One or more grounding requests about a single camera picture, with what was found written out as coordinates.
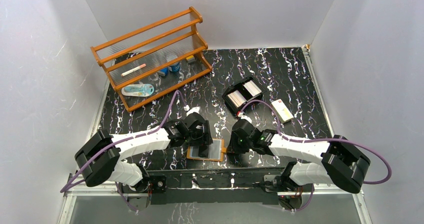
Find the orange card holder wallet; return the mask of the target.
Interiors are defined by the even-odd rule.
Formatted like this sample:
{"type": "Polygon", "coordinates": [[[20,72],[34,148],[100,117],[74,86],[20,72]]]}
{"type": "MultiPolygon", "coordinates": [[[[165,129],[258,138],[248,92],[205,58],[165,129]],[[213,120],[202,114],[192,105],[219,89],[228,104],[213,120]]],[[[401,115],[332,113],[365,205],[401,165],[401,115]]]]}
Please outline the orange card holder wallet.
{"type": "Polygon", "coordinates": [[[190,146],[186,158],[190,160],[222,162],[227,152],[223,139],[213,138],[210,145],[190,146]]]}

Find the white card stack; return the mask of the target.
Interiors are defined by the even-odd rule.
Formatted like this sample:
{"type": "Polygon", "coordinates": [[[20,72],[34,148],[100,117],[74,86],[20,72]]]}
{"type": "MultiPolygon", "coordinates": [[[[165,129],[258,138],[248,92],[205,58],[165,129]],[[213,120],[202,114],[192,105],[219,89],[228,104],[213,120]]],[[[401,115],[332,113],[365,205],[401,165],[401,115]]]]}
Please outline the white card stack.
{"type": "Polygon", "coordinates": [[[246,98],[238,90],[229,93],[227,97],[231,100],[231,102],[236,108],[241,107],[247,101],[246,98]]]}
{"type": "Polygon", "coordinates": [[[262,90],[255,84],[253,80],[245,82],[243,86],[253,97],[259,95],[262,92],[262,90]]]}

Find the black card tray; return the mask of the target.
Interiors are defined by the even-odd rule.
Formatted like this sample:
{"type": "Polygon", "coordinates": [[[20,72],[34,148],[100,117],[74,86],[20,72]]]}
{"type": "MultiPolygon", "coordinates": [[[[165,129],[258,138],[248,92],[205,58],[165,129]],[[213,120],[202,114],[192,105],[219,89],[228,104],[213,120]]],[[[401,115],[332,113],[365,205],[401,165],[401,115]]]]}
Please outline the black card tray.
{"type": "Polygon", "coordinates": [[[222,94],[222,99],[224,101],[224,104],[226,105],[226,107],[228,108],[229,112],[233,115],[236,116],[238,112],[241,111],[242,107],[244,105],[246,105],[248,102],[252,101],[252,100],[261,100],[264,96],[266,92],[266,89],[264,88],[264,86],[262,84],[260,84],[260,82],[252,75],[242,79],[239,82],[236,82],[233,85],[230,85],[222,94]],[[253,80],[255,82],[255,84],[261,89],[261,93],[255,96],[250,95],[250,93],[244,88],[243,84],[253,80]],[[232,103],[232,101],[227,97],[227,95],[229,93],[232,93],[234,91],[239,91],[246,99],[246,102],[240,106],[240,107],[235,107],[234,104],[232,103]]]}

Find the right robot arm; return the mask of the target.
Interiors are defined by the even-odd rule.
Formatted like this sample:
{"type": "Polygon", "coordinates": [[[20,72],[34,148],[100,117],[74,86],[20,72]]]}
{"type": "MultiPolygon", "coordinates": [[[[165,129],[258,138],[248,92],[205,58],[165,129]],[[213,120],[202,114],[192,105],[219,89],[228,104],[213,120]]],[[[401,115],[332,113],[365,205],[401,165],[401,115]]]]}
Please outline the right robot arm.
{"type": "Polygon", "coordinates": [[[280,175],[265,175],[257,186],[266,192],[295,191],[309,184],[335,185],[357,194],[365,182],[370,159],[343,136],[317,141],[280,135],[276,130],[259,130],[240,119],[232,127],[229,154],[254,151],[260,155],[291,157],[280,175]]]}

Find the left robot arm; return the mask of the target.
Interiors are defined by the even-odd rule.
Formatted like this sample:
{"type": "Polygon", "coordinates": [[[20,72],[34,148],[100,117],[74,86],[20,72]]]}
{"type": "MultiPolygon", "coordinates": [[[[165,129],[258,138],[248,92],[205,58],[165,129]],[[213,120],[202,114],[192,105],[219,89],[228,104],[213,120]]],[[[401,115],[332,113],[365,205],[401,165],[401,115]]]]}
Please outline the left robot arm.
{"type": "Polygon", "coordinates": [[[212,143],[209,121],[192,108],[184,119],[166,121],[155,130],[112,135],[100,129],[74,158],[87,187],[110,181],[144,192],[151,177],[144,167],[125,159],[182,146],[206,148],[212,143]]]}

